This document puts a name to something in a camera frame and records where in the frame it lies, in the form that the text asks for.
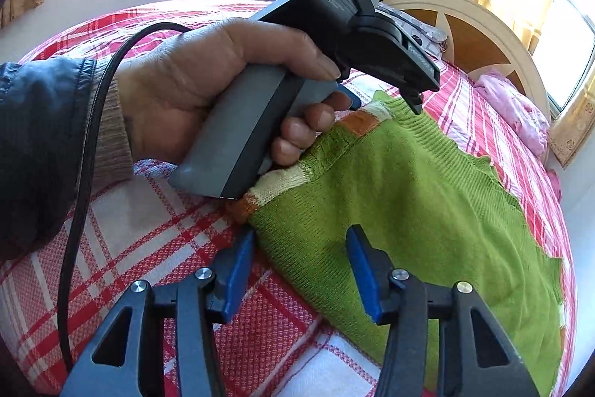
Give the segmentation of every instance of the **silver rivet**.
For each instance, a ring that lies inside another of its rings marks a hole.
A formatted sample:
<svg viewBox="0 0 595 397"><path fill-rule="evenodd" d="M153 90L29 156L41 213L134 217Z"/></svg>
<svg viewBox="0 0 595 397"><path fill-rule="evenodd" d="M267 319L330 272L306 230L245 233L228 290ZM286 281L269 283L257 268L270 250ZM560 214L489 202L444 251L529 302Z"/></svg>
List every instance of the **silver rivet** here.
<svg viewBox="0 0 595 397"><path fill-rule="evenodd" d="M456 289L459 293L465 293L465 295L473 291L471 283L467 283L466 281L459 281L456 283Z"/></svg>
<svg viewBox="0 0 595 397"><path fill-rule="evenodd" d="M405 281L409 279L409 273L404 269L393 269L393 272L390 275L397 281Z"/></svg>
<svg viewBox="0 0 595 397"><path fill-rule="evenodd" d="M196 270L194 276L197 280L207 280L213 276L213 272L210 270L210 268L200 268Z"/></svg>
<svg viewBox="0 0 595 397"><path fill-rule="evenodd" d="M147 283L145 280L137 280L130 285L130 288L132 289L133 293L142 293L147 289L147 286L149 286L149 283Z"/></svg>

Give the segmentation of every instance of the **red plaid bedsheet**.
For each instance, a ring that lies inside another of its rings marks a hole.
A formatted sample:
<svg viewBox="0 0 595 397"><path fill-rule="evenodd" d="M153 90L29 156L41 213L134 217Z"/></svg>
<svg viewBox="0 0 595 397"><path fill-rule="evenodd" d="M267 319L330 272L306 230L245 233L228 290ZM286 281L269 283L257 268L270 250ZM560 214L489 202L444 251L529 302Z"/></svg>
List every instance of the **red plaid bedsheet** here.
<svg viewBox="0 0 595 397"><path fill-rule="evenodd" d="M249 17L266 3L234 0L171 1L123 10L71 28L29 53L23 62L50 56L100 58L141 27L167 19L194 28L234 15ZM159 32L129 56L153 49L173 35ZM561 395L572 361L576 289L570 245L560 206L541 163L473 90L458 69L441 64L441 90L425 109L462 150L489 154L507 190L516 195L536 241L563 258L565 338L552 395ZM396 92L354 73L347 85L363 101L374 89ZM206 265L230 244L235 227L221 204L175 192L167 183L172 167L146 160L127 182L94 193L77 258L69 328L75 357L109 308L138 278L151 284L177 281ZM72 214L43 250L0 268L0 333L29 380L54 393L66 377L58 347L55 304L60 264ZM166 323L164 374L176 395L173 326ZM215 328L227 392L247 395L372 396L379 368L310 308L257 254L249 289L233 322Z"/></svg>

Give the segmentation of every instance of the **red and white checkered blanket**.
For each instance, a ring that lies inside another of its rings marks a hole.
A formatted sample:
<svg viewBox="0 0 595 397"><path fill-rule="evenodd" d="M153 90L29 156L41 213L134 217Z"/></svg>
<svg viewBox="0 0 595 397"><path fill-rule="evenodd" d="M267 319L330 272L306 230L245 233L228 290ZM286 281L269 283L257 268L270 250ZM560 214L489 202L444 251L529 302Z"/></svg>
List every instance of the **red and white checkered blanket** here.
<svg viewBox="0 0 595 397"><path fill-rule="evenodd" d="M103 57L132 33L167 19L200 27L231 15L249 17L263 2L172 1L127 9L69 29L23 61L50 56ZM149 51L172 32L148 36L129 56ZM562 394L572 361L576 289L570 245L560 206L541 163L487 105L458 69L441 64L441 90L427 94L425 109L462 150L489 154L504 187L517 196L535 240L563 257L563 356L554 397ZM395 90L354 73L347 85L363 101L374 89ZM132 283L180 280L209 263L235 231L220 202L190 197L167 183L172 167L144 161L132 180L94 193L70 298L69 329L80 354L109 308ZM29 380L41 392L56 392L66 374L58 347L58 277L72 214L43 250L0 268L0 332ZM215 328L228 395L372 396L379 368L312 310L257 255L249 289L233 322ZM176 395L173 325L165 325L165 382Z"/></svg>

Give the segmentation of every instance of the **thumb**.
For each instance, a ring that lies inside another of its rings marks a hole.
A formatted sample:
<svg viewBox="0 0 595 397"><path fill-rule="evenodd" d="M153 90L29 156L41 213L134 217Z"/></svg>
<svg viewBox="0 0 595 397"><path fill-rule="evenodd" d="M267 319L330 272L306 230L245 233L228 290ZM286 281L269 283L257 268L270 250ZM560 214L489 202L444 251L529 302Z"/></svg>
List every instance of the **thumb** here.
<svg viewBox="0 0 595 397"><path fill-rule="evenodd" d="M295 75L312 80L340 77L337 65L299 29L238 17L220 26L245 63L285 65Z"/></svg>

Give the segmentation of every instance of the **headboard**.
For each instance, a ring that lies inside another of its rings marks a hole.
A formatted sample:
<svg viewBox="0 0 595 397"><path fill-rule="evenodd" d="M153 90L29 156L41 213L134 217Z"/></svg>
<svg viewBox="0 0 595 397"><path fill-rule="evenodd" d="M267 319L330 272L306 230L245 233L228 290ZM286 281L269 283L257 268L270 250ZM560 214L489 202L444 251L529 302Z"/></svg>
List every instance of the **headboard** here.
<svg viewBox="0 0 595 397"><path fill-rule="evenodd" d="M535 63L519 38L494 14L471 0L385 0L395 9L442 29L448 35L442 59L477 80L497 68L550 121L546 89Z"/></svg>

